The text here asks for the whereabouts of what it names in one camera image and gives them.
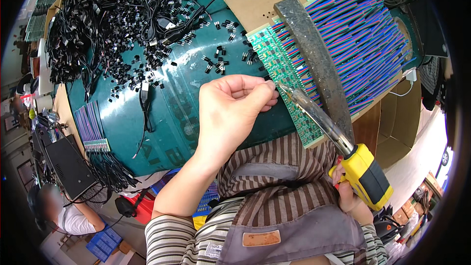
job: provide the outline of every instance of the car wheel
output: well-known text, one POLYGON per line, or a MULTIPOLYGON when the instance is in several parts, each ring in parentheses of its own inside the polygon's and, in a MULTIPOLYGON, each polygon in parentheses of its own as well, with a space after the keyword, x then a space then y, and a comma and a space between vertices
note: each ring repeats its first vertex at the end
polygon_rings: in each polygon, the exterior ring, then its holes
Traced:
POLYGON ((445 150, 442 156, 442 165, 446 166, 448 164, 449 159, 450 159, 450 156, 448 155, 448 151, 445 150))

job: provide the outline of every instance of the striped shirt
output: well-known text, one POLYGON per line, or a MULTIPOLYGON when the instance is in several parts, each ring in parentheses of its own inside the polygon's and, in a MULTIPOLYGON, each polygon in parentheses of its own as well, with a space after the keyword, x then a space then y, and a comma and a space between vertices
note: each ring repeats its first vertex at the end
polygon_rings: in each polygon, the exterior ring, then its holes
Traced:
MULTIPOLYGON (((147 265, 215 264, 243 199, 227 199, 217 205, 198 231, 187 219, 170 215, 152 219, 145 227, 147 265)), ((385 265, 386 251, 374 226, 362 226, 362 230, 367 245, 366 263, 385 265)), ((332 254, 345 265, 353 264, 354 251, 342 250, 332 254)))

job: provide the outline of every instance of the right hand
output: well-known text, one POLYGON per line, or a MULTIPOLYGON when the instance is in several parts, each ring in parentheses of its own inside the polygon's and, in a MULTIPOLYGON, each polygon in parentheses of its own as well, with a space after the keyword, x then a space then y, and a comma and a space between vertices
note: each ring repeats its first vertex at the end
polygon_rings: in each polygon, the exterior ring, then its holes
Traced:
POLYGON ((277 103, 273 81, 228 75, 201 86, 200 136, 196 154, 219 166, 244 142, 262 111, 277 103))
POLYGON ((344 213, 350 214, 360 225, 373 223, 373 214, 370 208, 353 193, 353 188, 348 180, 339 184, 339 207, 344 213))

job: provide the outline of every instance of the black bag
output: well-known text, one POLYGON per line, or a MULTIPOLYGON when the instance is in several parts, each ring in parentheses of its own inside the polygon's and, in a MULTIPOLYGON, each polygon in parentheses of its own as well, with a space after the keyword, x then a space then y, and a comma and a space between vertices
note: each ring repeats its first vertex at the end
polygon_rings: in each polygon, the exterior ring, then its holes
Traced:
POLYGON ((149 189, 150 187, 145 188, 141 191, 141 194, 139 195, 138 200, 135 204, 132 204, 128 199, 123 196, 120 196, 115 199, 115 205, 116 209, 118 209, 118 212, 126 218, 136 217, 138 214, 136 212, 136 208, 142 202, 142 199, 145 197, 145 194, 149 189))

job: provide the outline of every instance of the metal bar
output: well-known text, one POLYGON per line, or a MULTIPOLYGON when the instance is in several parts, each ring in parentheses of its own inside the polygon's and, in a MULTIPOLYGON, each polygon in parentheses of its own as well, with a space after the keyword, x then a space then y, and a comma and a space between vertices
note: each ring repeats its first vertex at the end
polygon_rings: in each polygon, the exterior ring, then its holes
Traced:
POLYGON ((353 151, 353 144, 345 134, 333 123, 329 116, 306 93, 296 88, 291 98, 303 111, 322 129, 324 134, 332 140, 343 157, 349 156, 353 151))
POLYGON ((337 68, 309 14, 299 0, 282 0, 275 3, 274 9, 309 67, 323 110, 354 143, 350 111, 337 68))

